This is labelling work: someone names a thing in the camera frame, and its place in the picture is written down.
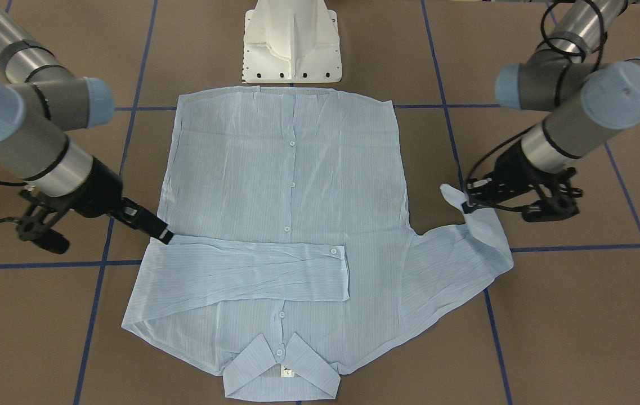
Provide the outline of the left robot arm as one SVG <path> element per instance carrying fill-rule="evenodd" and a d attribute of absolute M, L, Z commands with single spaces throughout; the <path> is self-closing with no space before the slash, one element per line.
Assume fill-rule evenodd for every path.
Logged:
<path fill-rule="evenodd" d="M 526 222 L 561 221 L 579 212 L 574 165 L 640 123 L 640 57 L 604 64 L 611 23 L 628 1 L 575 1 L 528 61 L 506 66 L 495 82 L 500 107 L 547 117 L 500 144 L 491 172 L 466 178 L 465 213 L 494 208 Z"/>

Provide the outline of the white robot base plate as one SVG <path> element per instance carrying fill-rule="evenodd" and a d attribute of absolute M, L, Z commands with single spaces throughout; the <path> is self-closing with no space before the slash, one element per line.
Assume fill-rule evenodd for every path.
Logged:
<path fill-rule="evenodd" d="M 245 84 L 333 84 L 343 78 L 338 16 L 324 1 L 258 1 L 244 15 Z"/>

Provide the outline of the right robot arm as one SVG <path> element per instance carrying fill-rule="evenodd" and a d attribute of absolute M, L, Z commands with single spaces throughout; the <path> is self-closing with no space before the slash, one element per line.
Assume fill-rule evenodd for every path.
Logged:
<path fill-rule="evenodd" d="M 21 179 L 29 203 L 21 217 L 8 218 L 18 237 L 63 254 L 69 241 L 54 225 L 74 211 L 107 215 L 168 244 L 168 224 L 124 197 L 120 176 L 68 136 L 114 117 L 106 83 L 73 75 L 1 8 L 0 73 L 0 167 Z"/>

